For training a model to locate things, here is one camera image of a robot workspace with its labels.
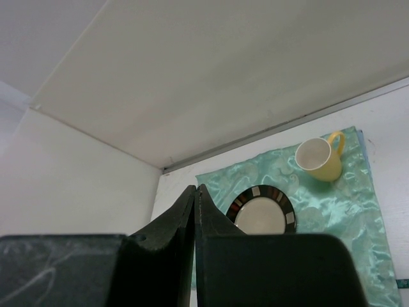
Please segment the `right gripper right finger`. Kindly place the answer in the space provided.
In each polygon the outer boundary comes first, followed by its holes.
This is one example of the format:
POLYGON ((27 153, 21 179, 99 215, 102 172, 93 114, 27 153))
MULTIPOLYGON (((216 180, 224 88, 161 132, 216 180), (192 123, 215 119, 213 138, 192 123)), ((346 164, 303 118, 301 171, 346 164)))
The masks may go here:
POLYGON ((199 306, 366 306, 346 246, 325 234, 247 235, 205 185, 194 201, 199 306))

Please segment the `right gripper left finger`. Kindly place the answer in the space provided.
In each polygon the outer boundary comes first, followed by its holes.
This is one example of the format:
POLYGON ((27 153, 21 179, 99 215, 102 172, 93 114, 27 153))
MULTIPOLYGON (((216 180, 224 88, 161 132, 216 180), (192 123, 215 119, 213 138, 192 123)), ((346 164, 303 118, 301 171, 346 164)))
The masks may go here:
POLYGON ((132 235, 1 237, 1 305, 188 306, 195 192, 132 235))

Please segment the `dark rimmed beige plate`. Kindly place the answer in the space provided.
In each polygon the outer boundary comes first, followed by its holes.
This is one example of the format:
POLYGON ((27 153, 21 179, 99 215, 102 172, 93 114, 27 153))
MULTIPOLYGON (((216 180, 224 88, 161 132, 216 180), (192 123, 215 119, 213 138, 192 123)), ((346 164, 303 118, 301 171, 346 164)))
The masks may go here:
POLYGON ((230 204, 226 217, 247 235, 295 233, 297 218, 289 198, 271 185, 254 185, 230 204))

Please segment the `green patterned cloth napkin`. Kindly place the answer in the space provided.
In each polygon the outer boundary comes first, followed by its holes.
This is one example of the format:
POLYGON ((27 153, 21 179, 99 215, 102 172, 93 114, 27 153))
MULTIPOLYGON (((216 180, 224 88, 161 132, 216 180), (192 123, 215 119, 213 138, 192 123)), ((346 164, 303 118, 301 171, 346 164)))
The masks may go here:
POLYGON ((332 183, 320 182, 297 166, 296 146, 270 150, 196 179, 223 213, 247 188, 279 188, 295 209, 297 232, 330 234, 346 245, 370 306, 402 306, 363 134, 355 127, 343 133, 343 174, 332 183))

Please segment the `yellow ceramic mug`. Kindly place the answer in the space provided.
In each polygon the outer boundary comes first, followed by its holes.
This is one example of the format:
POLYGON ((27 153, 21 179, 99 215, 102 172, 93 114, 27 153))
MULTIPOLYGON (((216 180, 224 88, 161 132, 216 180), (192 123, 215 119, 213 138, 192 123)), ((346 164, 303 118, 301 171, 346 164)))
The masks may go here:
POLYGON ((345 135, 341 131, 333 132, 327 139, 312 138, 304 141, 295 152, 296 163, 319 181, 336 181, 343 170, 341 156, 345 141, 345 135))

